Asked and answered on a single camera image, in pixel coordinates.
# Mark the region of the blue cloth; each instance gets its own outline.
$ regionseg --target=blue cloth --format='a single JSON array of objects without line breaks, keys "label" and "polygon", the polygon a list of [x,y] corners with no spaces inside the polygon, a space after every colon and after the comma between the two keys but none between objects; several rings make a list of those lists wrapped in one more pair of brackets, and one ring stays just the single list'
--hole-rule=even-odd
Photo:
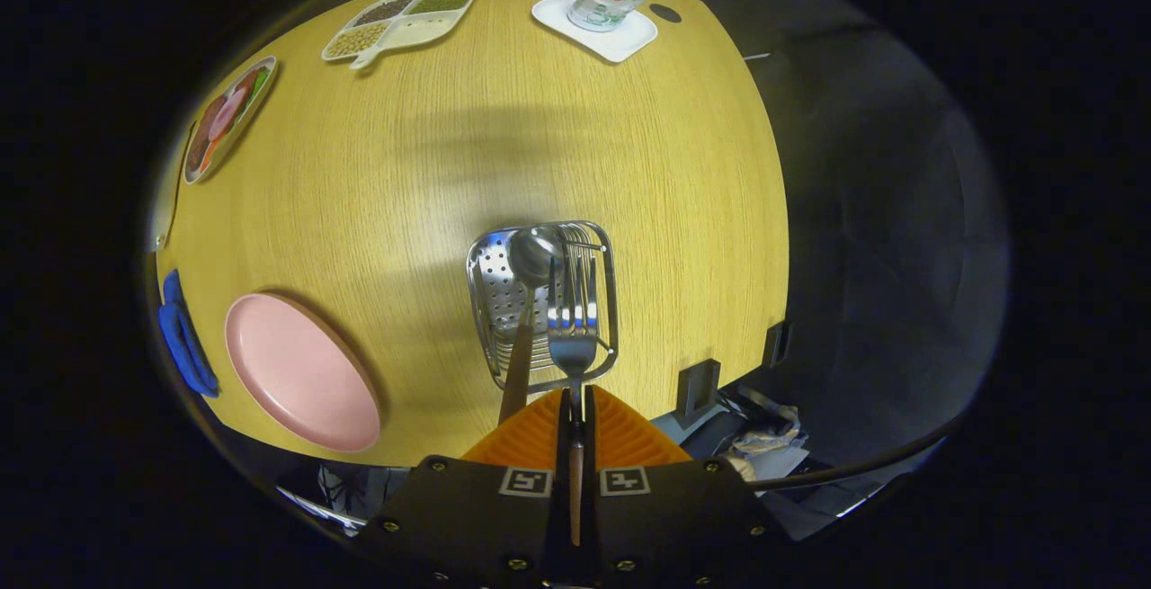
[{"label": "blue cloth", "polygon": [[219,397],[220,384],[204,359],[200,342],[197,339],[192,319],[184,303],[184,290],[180,286],[180,274],[176,270],[171,270],[163,278],[163,305],[160,306],[159,319],[160,331],[168,343],[168,351],[171,352],[176,368],[188,387],[209,398]]}]

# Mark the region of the perforated metal tray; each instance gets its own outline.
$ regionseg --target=perforated metal tray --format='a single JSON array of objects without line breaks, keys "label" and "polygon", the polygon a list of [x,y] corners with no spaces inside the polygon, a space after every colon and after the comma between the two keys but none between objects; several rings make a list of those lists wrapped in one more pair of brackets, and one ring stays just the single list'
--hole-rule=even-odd
[{"label": "perforated metal tray", "polygon": [[[616,306],[616,265],[611,252],[611,240],[599,224],[589,221],[562,221],[562,223],[543,223],[525,225],[525,228],[496,229],[494,232],[478,237],[467,252],[467,286],[472,297],[472,314],[475,319],[475,330],[480,336],[483,355],[487,359],[491,380],[496,387],[503,388],[508,372],[508,360],[516,339],[516,328],[519,326],[520,313],[531,303],[533,307],[532,327],[532,372],[527,388],[529,393],[550,391],[567,385],[563,372],[551,362],[548,352],[548,286],[535,290],[533,299],[527,298],[521,282],[517,281],[508,262],[508,245],[511,237],[519,231],[532,228],[552,228],[563,240],[563,248],[571,261],[596,254],[597,285],[596,296],[600,315],[605,320],[600,323],[600,350],[592,369],[584,376],[584,382],[593,381],[611,370],[619,357],[619,314]],[[557,284],[557,297],[562,298],[564,289]]]}]

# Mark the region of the stainless steel fork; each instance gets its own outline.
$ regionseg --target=stainless steel fork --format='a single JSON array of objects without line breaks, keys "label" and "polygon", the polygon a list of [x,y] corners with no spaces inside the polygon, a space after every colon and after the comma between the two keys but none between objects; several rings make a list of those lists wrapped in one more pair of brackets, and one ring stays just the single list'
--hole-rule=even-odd
[{"label": "stainless steel fork", "polygon": [[561,305],[556,299],[556,260],[552,258],[548,286],[548,350],[551,361],[571,383],[572,416],[584,420],[584,373],[595,362],[600,337],[599,313],[595,303],[595,257],[590,269],[585,270],[584,257],[576,258],[576,267],[565,262],[564,291],[567,299]]},{"label": "stainless steel fork", "polygon": [[563,305],[556,298],[556,260],[552,258],[548,276],[548,350],[551,361],[571,383],[571,452],[569,467],[569,503],[571,504],[571,541],[579,546],[580,504],[584,485],[584,373],[595,362],[600,336],[600,318],[595,305],[595,257],[589,258],[590,270],[584,270],[584,257],[576,258],[571,268],[564,252]]}]

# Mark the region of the white coaster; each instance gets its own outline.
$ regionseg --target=white coaster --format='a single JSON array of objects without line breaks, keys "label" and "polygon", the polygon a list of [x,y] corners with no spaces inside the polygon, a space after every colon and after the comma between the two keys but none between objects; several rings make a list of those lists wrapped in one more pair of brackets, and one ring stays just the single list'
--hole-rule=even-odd
[{"label": "white coaster", "polygon": [[532,15],[540,23],[567,36],[569,39],[576,40],[577,44],[584,45],[611,63],[620,63],[627,56],[640,52],[643,45],[655,40],[660,33],[655,23],[638,10],[624,16],[624,21],[612,31],[588,31],[574,26],[572,21],[567,20],[567,10],[573,2],[576,0],[540,0],[532,7]]}]

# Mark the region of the table top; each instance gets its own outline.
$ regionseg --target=table top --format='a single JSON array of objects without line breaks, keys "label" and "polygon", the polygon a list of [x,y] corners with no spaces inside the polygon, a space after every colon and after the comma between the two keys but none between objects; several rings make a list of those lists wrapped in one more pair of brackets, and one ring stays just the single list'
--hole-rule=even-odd
[{"label": "table top", "polygon": [[[597,384],[645,416],[674,408],[688,365],[719,360],[721,384],[760,365],[787,299],[783,176],[750,74],[703,2],[650,0],[683,23],[645,7],[658,39],[618,64],[536,23],[539,0],[475,0],[444,39],[360,72],[321,61],[374,1],[318,15],[223,78],[280,60],[231,154],[178,184],[158,274],[181,273],[220,421],[340,461],[462,454],[495,428],[501,400],[472,319],[468,247],[542,221],[593,221],[611,237],[623,330]],[[297,299],[349,343],[380,399],[376,445],[312,445],[247,395],[223,323],[251,291]]]}]

